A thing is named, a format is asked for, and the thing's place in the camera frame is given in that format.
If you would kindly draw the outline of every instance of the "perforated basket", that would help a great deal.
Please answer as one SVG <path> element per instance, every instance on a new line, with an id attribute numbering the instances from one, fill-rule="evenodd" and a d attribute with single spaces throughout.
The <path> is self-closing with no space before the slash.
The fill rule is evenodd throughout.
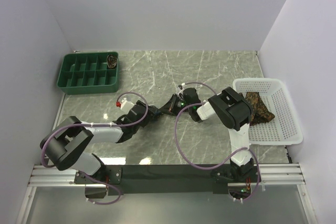
<path id="1" fill-rule="evenodd" d="M 303 140 L 294 106 L 283 82 L 269 78 L 243 78 L 233 82 L 238 93 L 259 92 L 275 118 L 249 128 L 250 143 L 259 145 L 291 145 Z"/>

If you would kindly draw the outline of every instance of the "white wall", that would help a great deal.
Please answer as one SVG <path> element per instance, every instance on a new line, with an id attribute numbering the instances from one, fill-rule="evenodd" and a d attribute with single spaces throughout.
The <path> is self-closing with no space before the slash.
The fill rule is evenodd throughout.
<path id="1" fill-rule="evenodd" d="M 47 2 L 77 50 L 259 50 L 285 0 Z"/>
<path id="2" fill-rule="evenodd" d="M 39 143 L 61 92 L 56 75 L 70 51 L 44 0 L 0 0 L 0 216 L 14 223 Z"/>
<path id="3" fill-rule="evenodd" d="M 304 140 L 299 161 L 320 223 L 336 218 L 336 0 L 287 0 L 261 50 L 265 76 L 285 81 Z"/>

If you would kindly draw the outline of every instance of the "metal frame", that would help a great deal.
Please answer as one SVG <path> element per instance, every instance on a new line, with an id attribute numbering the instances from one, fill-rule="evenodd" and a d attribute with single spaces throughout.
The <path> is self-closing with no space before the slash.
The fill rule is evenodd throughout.
<path id="1" fill-rule="evenodd" d="M 52 129 L 54 129 L 58 123 L 64 100 L 65 95 L 61 99 Z M 297 185 L 308 223 L 318 223 L 299 164 L 260 164 L 260 173 L 263 190 L 265 190 L 265 185 Z M 105 187 L 105 185 L 97 184 L 74 184 L 75 175 L 76 171 L 73 169 L 61 172 L 56 168 L 44 168 L 43 166 L 35 165 L 16 223 L 25 224 L 27 222 L 37 187 Z M 234 183 L 228 185 L 239 186 L 243 184 Z"/>

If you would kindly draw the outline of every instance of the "green compartment tray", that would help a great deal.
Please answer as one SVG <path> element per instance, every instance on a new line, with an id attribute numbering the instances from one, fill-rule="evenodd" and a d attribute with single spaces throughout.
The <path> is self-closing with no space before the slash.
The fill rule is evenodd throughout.
<path id="1" fill-rule="evenodd" d="M 119 58 L 114 69 L 107 68 L 107 55 L 117 52 L 95 52 L 65 55 L 57 86 L 65 94 L 113 93 L 119 88 Z"/>

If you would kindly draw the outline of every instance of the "marble surface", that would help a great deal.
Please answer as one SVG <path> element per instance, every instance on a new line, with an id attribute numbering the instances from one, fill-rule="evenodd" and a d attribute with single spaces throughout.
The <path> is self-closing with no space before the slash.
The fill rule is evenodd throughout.
<path id="1" fill-rule="evenodd" d="M 111 122 L 123 114 L 115 102 L 125 91 L 138 92 L 150 105 L 160 108 L 182 82 L 205 82 L 220 92 L 232 87 L 236 78 L 263 77 L 254 51 L 120 51 L 119 55 L 119 91 L 66 95 L 59 122 L 71 115 L 87 122 Z M 196 89 L 201 100 L 212 95 L 206 87 Z M 131 95 L 129 99 L 135 102 L 138 98 Z M 104 159 L 109 164 L 185 164 L 174 143 L 174 121 L 175 117 L 164 115 L 124 143 L 91 144 L 86 152 L 109 158 Z M 216 164 L 230 154 L 228 130 L 215 116 L 198 124 L 185 114 L 177 135 L 182 150 L 194 163 Z M 284 146 L 253 145 L 252 149 L 261 163 L 288 163 Z"/>

